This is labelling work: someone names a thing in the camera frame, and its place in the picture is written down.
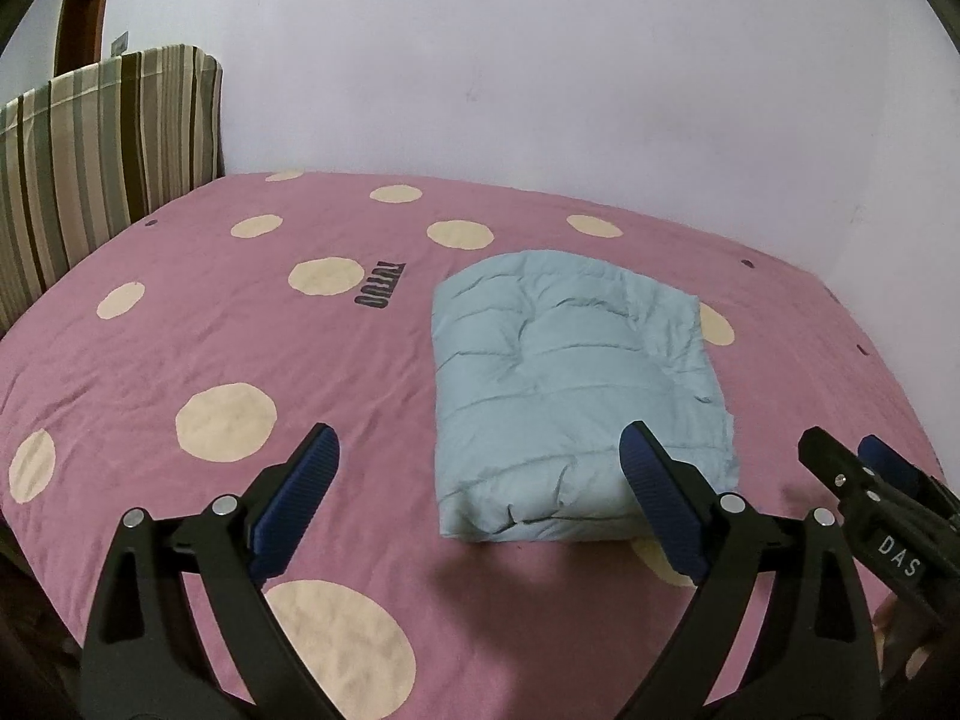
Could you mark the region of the person's right hand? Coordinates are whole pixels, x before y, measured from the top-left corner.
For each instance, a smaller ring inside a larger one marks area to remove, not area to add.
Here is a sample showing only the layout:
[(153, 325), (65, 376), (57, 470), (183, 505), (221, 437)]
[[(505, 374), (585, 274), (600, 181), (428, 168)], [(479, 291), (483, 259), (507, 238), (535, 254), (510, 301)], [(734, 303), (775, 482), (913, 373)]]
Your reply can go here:
[(958, 699), (958, 595), (937, 618), (890, 596), (874, 617), (882, 700), (908, 706)]

